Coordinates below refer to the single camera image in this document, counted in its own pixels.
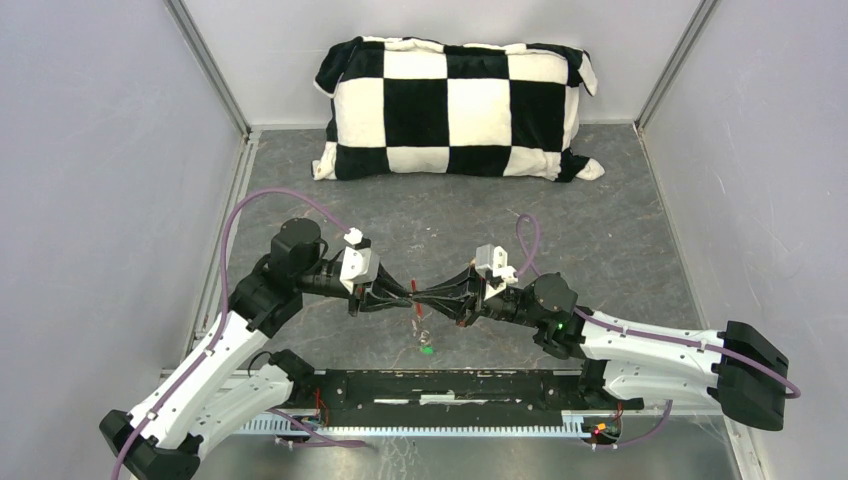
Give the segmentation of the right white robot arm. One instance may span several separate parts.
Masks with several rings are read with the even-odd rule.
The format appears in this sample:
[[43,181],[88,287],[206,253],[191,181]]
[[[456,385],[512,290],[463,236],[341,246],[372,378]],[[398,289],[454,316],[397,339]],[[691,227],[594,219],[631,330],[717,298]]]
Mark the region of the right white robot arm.
[[523,288],[474,268],[410,298],[461,327],[480,317],[535,329],[548,355],[583,362],[580,400],[602,408],[613,399],[716,405],[728,418],[764,431],[784,427],[797,393],[788,358],[755,327],[730,321],[721,330],[674,329],[628,321],[578,305],[558,273]]

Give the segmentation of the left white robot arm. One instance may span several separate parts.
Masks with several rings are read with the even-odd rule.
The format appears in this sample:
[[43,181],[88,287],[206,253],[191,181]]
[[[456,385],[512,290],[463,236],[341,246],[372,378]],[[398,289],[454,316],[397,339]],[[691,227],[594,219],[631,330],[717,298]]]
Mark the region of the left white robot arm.
[[348,301],[351,314],[411,306],[410,292],[380,265],[362,233],[352,230],[335,257],[319,225],[285,222],[270,251],[224,302],[211,330],[177,369],[128,412],[110,411],[100,430],[117,467],[138,479],[189,479],[208,454],[266,410],[306,405],[313,379],[279,361],[226,393],[235,370],[303,308],[313,294]]

